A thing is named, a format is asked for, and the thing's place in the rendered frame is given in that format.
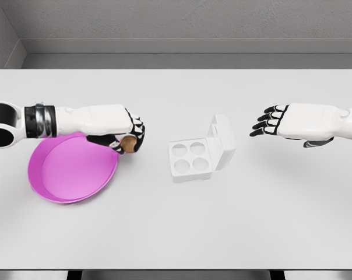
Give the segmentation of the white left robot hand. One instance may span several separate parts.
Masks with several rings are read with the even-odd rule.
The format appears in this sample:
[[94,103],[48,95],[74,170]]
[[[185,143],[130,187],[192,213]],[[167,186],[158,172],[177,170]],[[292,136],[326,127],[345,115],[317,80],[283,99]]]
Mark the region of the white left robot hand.
[[123,155],[121,139],[127,135],[135,136],[137,152],[145,138],[145,125],[140,117],[132,114],[121,104],[91,107],[93,126],[84,128],[86,139],[94,144],[107,146]]

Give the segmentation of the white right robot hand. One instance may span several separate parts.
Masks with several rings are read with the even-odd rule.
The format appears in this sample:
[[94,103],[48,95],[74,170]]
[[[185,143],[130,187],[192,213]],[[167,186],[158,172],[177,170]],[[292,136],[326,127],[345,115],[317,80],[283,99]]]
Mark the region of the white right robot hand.
[[334,140],[338,122],[344,114],[342,109],[321,104],[275,105],[264,110],[249,136],[273,135],[304,140],[304,148],[324,146]]

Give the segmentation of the brown egg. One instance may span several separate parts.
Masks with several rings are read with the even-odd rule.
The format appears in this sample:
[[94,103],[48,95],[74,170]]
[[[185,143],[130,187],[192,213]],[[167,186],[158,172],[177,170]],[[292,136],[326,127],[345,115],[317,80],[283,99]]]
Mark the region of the brown egg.
[[121,148],[126,153],[135,153],[135,146],[137,144],[137,139],[135,136],[127,135],[121,139]]

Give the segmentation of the white egg box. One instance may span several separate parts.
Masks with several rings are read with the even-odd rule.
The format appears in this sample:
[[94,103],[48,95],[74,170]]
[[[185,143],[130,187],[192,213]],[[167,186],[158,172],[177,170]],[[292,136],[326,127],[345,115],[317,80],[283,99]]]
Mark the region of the white egg box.
[[211,178],[213,172],[224,169],[230,163],[236,147],[229,119],[222,114],[215,114],[207,137],[168,144],[173,182]]

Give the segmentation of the pink round plate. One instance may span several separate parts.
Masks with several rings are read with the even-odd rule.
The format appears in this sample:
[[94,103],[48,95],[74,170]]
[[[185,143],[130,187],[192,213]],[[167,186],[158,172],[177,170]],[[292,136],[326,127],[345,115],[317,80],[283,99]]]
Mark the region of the pink round plate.
[[27,176],[43,199],[60,204],[78,202],[99,192],[111,180],[120,154],[94,144],[82,133],[41,141],[32,153]]

